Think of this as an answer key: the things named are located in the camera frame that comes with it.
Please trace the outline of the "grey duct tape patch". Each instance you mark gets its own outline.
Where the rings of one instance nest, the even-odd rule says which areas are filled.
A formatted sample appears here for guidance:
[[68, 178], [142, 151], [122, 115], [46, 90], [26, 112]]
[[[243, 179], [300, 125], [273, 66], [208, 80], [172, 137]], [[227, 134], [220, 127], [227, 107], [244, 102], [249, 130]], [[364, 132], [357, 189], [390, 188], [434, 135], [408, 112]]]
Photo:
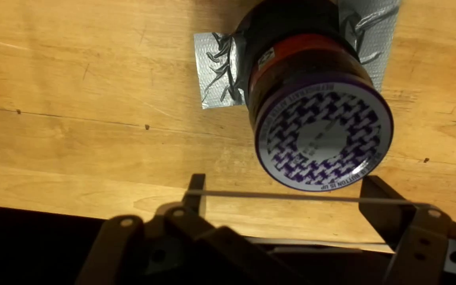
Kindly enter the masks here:
[[[382, 90], [402, 0], [335, 0], [340, 36], [356, 51], [376, 90]], [[195, 57], [204, 109], [245, 105], [238, 80], [246, 43], [240, 32], [195, 34]]]

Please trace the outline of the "brown jar with purple lid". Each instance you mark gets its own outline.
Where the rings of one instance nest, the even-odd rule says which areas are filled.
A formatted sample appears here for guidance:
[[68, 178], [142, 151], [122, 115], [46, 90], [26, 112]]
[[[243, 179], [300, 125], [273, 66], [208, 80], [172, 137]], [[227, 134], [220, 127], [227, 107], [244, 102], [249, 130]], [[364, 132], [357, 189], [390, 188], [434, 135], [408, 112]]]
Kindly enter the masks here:
[[362, 180], [388, 152], [389, 105], [342, 36], [331, 0], [263, 0], [242, 20], [237, 81], [263, 169], [293, 189]]

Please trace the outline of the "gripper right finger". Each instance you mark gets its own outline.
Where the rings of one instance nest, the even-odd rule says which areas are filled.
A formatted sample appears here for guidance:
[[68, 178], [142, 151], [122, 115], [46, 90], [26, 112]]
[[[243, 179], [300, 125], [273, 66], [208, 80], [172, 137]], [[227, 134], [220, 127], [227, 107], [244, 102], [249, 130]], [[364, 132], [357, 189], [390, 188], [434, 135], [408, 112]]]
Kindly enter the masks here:
[[380, 177], [364, 177], [359, 211], [394, 254], [382, 285], [456, 285], [456, 222], [411, 202]]

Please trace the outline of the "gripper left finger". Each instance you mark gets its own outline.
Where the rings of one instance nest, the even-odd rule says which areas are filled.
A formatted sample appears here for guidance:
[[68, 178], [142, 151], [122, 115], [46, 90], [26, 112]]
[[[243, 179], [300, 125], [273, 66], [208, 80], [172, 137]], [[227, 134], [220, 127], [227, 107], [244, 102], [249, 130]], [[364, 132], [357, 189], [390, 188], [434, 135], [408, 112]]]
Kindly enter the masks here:
[[180, 202], [144, 222], [119, 215], [103, 222], [75, 285], [278, 285], [290, 268], [202, 213], [206, 175], [193, 174]]

